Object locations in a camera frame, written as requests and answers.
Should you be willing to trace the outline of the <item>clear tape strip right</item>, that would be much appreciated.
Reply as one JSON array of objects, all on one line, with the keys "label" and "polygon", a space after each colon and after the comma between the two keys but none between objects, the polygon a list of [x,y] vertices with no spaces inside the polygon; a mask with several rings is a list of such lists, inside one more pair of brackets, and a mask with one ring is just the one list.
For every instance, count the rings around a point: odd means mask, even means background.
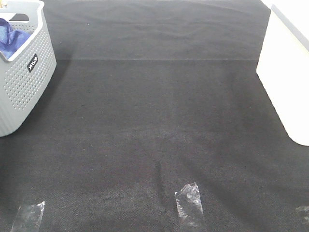
[{"label": "clear tape strip right", "polygon": [[300,206],[295,209],[303,223],[309,223],[309,206]]}]

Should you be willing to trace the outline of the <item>clear tape strip left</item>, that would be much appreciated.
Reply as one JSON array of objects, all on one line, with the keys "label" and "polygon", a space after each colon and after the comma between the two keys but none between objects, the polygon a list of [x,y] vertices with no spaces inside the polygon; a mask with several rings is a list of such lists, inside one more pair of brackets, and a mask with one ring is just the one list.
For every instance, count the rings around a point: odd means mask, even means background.
[{"label": "clear tape strip left", "polygon": [[45,201],[39,204],[20,206],[10,232],[38,232],[44,209]]}]

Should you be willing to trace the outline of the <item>clear tape strip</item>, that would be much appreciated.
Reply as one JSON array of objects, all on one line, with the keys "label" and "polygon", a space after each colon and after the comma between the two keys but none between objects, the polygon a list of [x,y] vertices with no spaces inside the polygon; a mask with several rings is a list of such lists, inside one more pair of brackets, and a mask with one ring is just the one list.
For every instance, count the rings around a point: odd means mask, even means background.
[{"label": "clear tape strip", "polygon": [[45,201],[39,204],[20,206],[10,232],[38,232],[44,209]]},{"label": "clear tape strip", "polygon": [[309,223],[309,206],[300,206],[295,209],[303,223]]},{"label": "clear tape strip", "polygon": [[181,232],[205,232],[206,223],[196,182],[186,184],[175,192],[175,200]]}]

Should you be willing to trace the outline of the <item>white plastic storage box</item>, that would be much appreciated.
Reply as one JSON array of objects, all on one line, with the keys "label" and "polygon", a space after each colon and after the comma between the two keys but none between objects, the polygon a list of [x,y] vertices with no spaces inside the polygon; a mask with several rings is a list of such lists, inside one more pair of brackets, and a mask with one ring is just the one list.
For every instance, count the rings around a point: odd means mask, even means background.
[{"label": "white plastic storage box", "polygon": [[309,2],[275,0],[256,72],[288,136],[309,144]]}]

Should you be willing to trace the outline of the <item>grey perforated laundry basket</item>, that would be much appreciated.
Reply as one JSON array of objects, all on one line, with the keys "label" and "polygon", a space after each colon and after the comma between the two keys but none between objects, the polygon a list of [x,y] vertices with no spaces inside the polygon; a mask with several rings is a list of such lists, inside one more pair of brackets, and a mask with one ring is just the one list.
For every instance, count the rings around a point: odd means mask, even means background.
[{"label": "grey perforated laundry basket", "polygon": [[56,68],[56,58],[41,0],[5,0],[0,16],[24,14],[27,21],[10,18],[13,29],[30,34],[10,57],[0,57],[0,135],[15,132],[45,91]]}]

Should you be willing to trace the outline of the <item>blue microfibre towel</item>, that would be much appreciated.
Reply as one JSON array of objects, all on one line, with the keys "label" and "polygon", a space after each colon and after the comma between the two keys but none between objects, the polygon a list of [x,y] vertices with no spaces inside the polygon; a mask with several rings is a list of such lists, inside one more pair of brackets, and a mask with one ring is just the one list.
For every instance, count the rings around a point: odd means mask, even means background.
[{"label": "blue microfibre towel", "polygon": [[0,52],[9,59],[30,37],[26,31],[13,29],[9,22],[0,19]]}]

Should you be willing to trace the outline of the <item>black table cloth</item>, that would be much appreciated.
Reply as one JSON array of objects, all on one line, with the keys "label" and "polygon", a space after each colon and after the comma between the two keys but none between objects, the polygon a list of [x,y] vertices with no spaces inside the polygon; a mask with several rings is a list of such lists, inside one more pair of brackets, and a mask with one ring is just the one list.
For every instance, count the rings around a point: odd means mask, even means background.
[{"label": "black table cloth", "polygon": [[259,0],[48,0],[56,70],[0,140],[0,229],[45,202],[42,232],[177,232],[196,182],[209,232],[306,232],[309,149],[257,74]]}]

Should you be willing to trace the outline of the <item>clear tape strip middle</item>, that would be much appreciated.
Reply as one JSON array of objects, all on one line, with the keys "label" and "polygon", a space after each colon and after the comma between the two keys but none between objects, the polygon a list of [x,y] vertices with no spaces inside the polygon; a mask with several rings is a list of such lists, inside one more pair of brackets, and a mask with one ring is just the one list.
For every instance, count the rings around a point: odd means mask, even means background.
[{"label": "clear tape strip middle", "polygon": [[205,232],[206,223],[196,182],[186,184],[175,192],[175,200],[181,232]]}]

